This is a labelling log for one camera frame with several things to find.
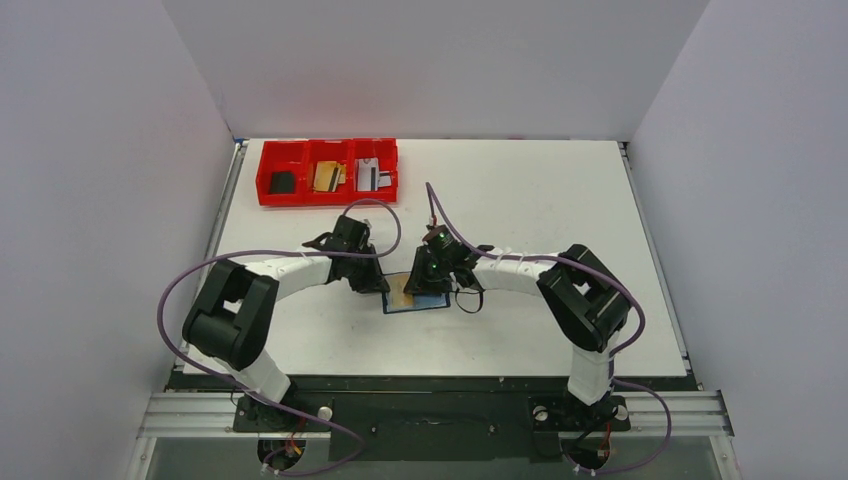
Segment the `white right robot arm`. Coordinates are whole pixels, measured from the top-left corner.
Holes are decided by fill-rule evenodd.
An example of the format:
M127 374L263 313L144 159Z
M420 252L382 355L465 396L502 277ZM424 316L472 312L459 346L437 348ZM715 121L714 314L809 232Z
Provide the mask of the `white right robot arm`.
M580 244L556 255L518 254L492 245L472 248L447 226L437 225L428 228L415 251L404 292L503 290L543 299L572 344L565 416L578 427L588 427L603 415L603 399L612 389L612 350L631 310L613 280L605 265Z

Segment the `navy blue card holder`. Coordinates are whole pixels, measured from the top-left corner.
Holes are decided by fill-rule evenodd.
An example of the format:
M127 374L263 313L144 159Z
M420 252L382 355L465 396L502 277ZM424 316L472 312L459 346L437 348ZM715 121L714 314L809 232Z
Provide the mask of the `navy blue card holder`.
M387 307L386 307L386 294L387 293L382 293L382 311L386 315L408 313L408 312L415 312L415 311L435 310L435 309L442 309L442 308L449 308L450 307L450 300L449 300L449 296L447 294L438 294L438 295L420 294L420 295L414 295L415 296L415 306L412 309L390 313L390 312L387 311Z

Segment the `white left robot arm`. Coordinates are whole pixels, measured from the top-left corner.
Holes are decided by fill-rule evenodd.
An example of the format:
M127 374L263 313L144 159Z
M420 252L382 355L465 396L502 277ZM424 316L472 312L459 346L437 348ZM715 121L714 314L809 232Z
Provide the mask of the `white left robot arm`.
M241 264L230 259L209 270L182 328L183 339L215 359L254 395L272 429L291 427L298 402L286 395L291 379L266 351L275 304L307 288L345 279L357 293L386 293L368 223L341 215L332 231L293 256Z

